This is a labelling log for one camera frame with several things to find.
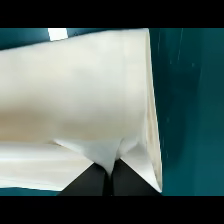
teal surface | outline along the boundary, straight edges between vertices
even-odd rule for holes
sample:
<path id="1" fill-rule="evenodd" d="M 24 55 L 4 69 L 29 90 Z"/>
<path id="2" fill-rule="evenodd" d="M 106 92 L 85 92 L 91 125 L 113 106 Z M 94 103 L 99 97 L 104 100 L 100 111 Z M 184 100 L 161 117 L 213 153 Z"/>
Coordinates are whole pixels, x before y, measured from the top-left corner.
<path id="1" fill-rule="evenodd" d="M 68 34 L 107 29 L 68 28 Z M 150 28 L 150 34 L 163 194 L 224 195 L 224 29 Z M 46 28 L 0 29 L 0 49 L 44 41 Z M 1 189 L 1 195 L 4 190 L 56 194 Z"/>

fabric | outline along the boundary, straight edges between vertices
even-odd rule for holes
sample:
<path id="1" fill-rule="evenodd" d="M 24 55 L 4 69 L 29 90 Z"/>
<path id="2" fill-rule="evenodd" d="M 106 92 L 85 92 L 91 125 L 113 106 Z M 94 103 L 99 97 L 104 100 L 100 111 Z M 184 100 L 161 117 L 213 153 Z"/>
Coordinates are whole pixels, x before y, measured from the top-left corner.
<path id="1" fill-rule="evenodd" d="M 62 190 L 121 157 L 161 191 L 148 29 L 0 52 L 0 141 L 0 187 Z"/>

